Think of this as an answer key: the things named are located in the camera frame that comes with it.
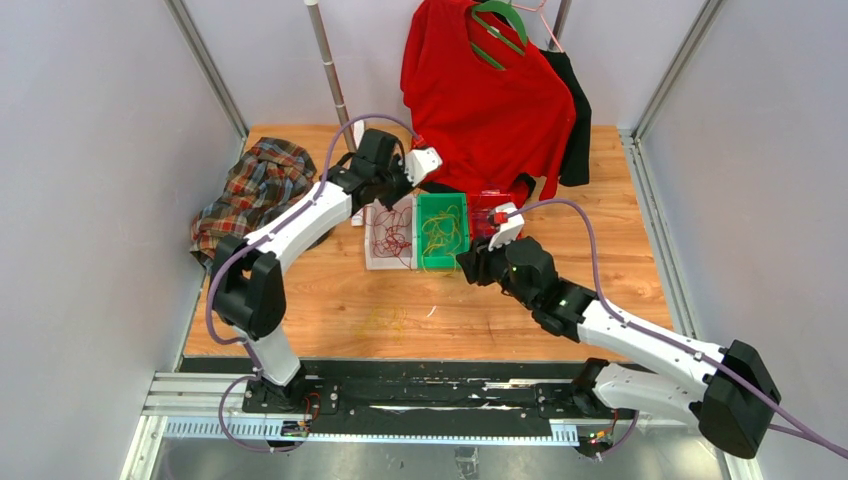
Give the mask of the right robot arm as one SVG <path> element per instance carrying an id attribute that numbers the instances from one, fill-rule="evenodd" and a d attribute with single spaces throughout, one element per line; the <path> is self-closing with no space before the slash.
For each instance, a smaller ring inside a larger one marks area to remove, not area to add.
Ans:
<path id="1" fill-rule="evenodd" d="M 476 241 L 457 261 L 472 285 L 496 284 L 546 332 L 615 351 L 633 371 L 590 360 L 571 390 L 574 408 L 660 414 L 698 428 L 718 449 L 756 456 L 781 401 L 759 351 L 740 340 L 723 347 L 679 335 L 604 302 L 599 293 L 559 276 L 533 238 L 492 249 Z"/>

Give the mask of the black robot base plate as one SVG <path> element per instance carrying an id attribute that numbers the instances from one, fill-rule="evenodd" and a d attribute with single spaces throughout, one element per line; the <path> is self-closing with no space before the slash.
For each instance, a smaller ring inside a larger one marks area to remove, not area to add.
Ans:
<path id="1" fill-rule="evenodd" d="M 542 437 L 553 420 L 621 433 L 633 418 L 575 388 L 576 362 L 306 359 L 302 367 L 299 398 L 251 380 L 243 410 L 315 415 L 315 433 L 387 436 Z"/>

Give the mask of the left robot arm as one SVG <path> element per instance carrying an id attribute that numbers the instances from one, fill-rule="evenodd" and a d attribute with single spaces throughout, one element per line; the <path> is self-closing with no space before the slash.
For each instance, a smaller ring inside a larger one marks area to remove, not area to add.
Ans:
<path id="1" fill-rule="evenodd" d="M 392 207 L 414 188 L 402 141 L 378 129 L 365 131 L 359 147 L 323 173 L 293 207 L 267 225 L 218 244 L 207 307 L 235 332 L 251 357 L 258 383 L 283 413 L 306 400 L 306 372 L 284 332 L 284 275 L 337 225 L 378 201 Z"/>

